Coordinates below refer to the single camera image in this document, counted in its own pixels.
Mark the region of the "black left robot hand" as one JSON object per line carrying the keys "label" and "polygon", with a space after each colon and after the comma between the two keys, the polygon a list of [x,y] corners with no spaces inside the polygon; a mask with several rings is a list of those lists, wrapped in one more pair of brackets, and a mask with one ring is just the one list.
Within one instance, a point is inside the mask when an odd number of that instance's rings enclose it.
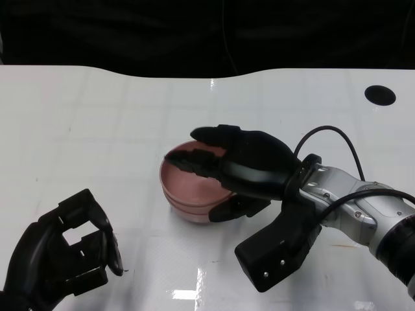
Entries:
{"label": "black left robot hand", "polygon": [[60,202],[31,223],[8,265],[2,310],[54,310],[68,295],[124,274],[113,227],[89,189]]}

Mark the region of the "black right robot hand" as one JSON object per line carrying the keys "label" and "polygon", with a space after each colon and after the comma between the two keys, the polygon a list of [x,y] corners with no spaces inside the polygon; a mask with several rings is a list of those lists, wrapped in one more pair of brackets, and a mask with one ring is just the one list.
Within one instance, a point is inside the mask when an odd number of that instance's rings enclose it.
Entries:
{"label": "black right robot hand", "polygon": [[282,200],[285,187],[300,166],[300,160],[279,139],[261,131],[238,126],[201,127],[191,137],[224,154],[203,149],[172,150],[166,163],[202,178],[213,178],[231,196],[211,204],[209,222],[219,223],[242,216],[252,217],[273,200]]}

